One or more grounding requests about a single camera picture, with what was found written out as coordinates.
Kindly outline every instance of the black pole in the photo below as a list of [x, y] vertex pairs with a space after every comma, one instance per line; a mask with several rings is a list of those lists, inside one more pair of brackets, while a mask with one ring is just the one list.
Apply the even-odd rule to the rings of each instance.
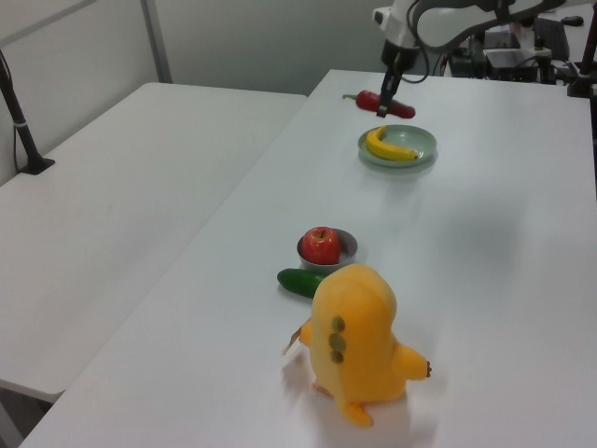
[[48, 167], [54, 164], [50, 159], [44, 159], [37, 151], [34, 138], [31, 136], [27, 120], [22, 114], [21, 105], [17, 100], [17, 95], [12, 87], [12, 78], [8, 71], [7, 62], [4, 59], [4, 54], [0, 50], [0, 90], [7, 102], [8, 111], [12, 117], [14, 126], [17, 128], [22, 145], [27, 153], [27, 166], [21, 172], [29, 175], [38, 175], [45, 171]]
[[582, 55], [580, 63], [580, 73], [575, 81], [568, 86], [568, 96], [576, 98], [590, 98], [592, 96], [592, 81], [590, 80], [590, 70], [595, 57], [597, 48], [597, 3], [593, 4], [593, 18], [590, 21], [589, 36], [587, 45]]

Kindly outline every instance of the cucumber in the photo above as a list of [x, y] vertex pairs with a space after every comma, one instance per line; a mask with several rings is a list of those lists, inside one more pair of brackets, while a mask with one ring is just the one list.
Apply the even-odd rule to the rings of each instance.
[[310, 299], [326, 276], [304, 269], [284, 269], [278, 272], [278, 282], [284, 289]]

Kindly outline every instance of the plush toy foot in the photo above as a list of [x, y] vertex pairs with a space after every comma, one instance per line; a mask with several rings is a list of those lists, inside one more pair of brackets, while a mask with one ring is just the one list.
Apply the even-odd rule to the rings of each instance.
[[340, 410], [346, 418], [360, 427], [370, 427], [373, 420], [360, 404], [348, 403], [340, 407]]
[[325, 395], [326, 397], [328, 397], [329, 399], [334, 399], [334, 396], [332, 395], [332, 393], [327, 390], [325, 387], [323, 387], [322, 385], [318, 385], [316, 383], [312, 384], [312, 388], [315, 392], [321, 394], [321, 395]]

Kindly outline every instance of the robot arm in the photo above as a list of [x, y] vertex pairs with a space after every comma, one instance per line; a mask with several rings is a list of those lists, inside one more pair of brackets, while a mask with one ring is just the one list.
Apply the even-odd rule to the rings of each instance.
[[[575, 4], [589, 3], [573, 0]], [[373, 11], [385, 34], [382, 61], [388, 67], [382, 83], [377, 115], [385, 117], [402, 74], [412, 68], [419, 47], [443, 53], [467, 37], [496, 25], [521, 21], [566, 0], [395, 0]]]

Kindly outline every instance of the green spot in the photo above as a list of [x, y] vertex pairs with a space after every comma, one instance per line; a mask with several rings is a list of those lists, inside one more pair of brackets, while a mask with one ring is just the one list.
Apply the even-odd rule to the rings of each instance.
[[341, 364], [344, 361], [344, 355], [340, 352], [332, 352], [331, 354], [332, 362], [336, 364]]
[[332, 319], [332, 329], [337, 333], [342, 333], [346, 326], [344, 325], [344, 319], [342, 319], [339, 315]]
[[332, 350], [337, 352], [343, 352], [346, 350], [346, 341], [344, 341], [344, 338], [342, 338], [339, 334], [330, 334], [329, 338], [327, 339], [327, 343], [329, 343], [329, 346], [332, 348]]

